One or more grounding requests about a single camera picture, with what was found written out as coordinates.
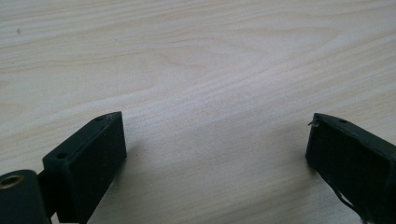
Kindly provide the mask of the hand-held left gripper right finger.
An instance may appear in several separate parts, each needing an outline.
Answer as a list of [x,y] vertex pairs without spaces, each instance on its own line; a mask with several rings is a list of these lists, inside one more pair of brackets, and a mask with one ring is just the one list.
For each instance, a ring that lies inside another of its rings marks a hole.
[[396,224],[396,146],[337,117],[316,113],[307,163],[364,224]]

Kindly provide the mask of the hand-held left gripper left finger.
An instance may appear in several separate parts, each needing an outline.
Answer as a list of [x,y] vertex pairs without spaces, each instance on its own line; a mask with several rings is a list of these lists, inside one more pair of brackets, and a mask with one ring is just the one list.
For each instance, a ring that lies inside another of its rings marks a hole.
[[92,119],[43,158],[39,181],[48,213],[86,224],[126,158],[122,114]]

